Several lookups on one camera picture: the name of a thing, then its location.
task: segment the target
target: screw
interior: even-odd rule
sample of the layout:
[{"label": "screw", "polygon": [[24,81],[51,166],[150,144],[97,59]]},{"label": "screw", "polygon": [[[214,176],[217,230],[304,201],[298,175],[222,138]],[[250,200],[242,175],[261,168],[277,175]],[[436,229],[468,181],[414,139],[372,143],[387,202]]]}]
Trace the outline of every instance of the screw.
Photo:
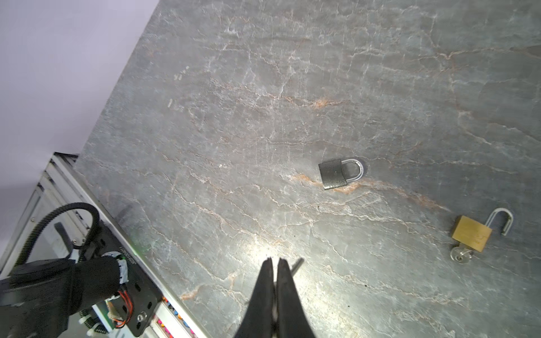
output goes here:
[{"label": "screw", "polygon": [[142,322],[143,320],[147,319],[147,313],[145,311],[139,313],[137,315],[137,322],[140,323]]}]

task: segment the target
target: padlock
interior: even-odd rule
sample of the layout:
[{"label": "padlock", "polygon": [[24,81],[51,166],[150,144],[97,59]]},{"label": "padlock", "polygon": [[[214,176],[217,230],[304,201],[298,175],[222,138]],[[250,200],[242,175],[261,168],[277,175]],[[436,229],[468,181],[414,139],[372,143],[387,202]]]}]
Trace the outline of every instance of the padlock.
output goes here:
[{"label": "padlock", "polygon": [[[359,173],[355,177],[345,178],[342,172],[342,165],[346,163],[355,163],[359,166]],[[349,158],[347,160],[334,160],[330,162],[321,163],[319,165],[319,173],[321,174],[321,181],[323,182],[323,188],[333,189],[343,187],[348,183],[355,182],[360,179],[364,173],[364,167],[359,160]]]},{"label": "padlock", "polygon": [[451,258],[459,263],[467,263],[473,256],[473,250],[482,252],[486,246],[486,241],[492,233],[492,221],[502,211],[508,215],[507,222],[502,230],[502,235],[507,236],[513,225],[513,214],[505,208],[495,209],[485,224],[481,224],[466,216],[460,216],[453,232],[453,238],[459,241],[460,245],[451,250]]}]

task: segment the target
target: red wire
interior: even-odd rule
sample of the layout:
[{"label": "red wire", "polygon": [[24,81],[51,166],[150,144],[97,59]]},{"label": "red wire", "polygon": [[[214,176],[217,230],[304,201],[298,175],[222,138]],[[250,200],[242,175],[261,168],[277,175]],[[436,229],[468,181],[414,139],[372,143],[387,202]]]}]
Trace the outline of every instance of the red wire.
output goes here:
[{"label": "red wire", "polygon": [[124,321],[115,320],[117,324],[115,324],[116,328],[122,328],[124,325],[126,325],[129,320],[131,319],[131,316],[133,315],[134,305],[131,302],[131,298],[128,295],[127,291],[119,291],[118,294],[122,299],[124,300],[124,303],[126,303],[126,319]]}]

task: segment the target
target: gray marble table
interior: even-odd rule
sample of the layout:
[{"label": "gray marble table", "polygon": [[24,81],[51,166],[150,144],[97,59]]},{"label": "gray marble table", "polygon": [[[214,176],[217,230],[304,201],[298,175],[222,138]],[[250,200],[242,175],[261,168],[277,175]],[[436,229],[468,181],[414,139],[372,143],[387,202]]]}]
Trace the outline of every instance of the gray marble table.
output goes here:
[{"label": "gray marble table", "polygon": [[162,0],[76,170],[213,337],[267,256],[319,338],[537,337],[540,32],[536,0]]}]

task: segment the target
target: lavender wall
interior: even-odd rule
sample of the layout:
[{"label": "lavender wall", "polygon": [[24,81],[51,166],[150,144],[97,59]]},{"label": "lavender wall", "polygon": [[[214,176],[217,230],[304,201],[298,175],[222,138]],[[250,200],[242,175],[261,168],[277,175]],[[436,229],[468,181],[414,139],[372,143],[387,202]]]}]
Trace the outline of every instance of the lavender wall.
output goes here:
[{"label": "lavender wall", "polygon": [[0,253],[52,153],[83,148],[156,4],[0,2]]}]

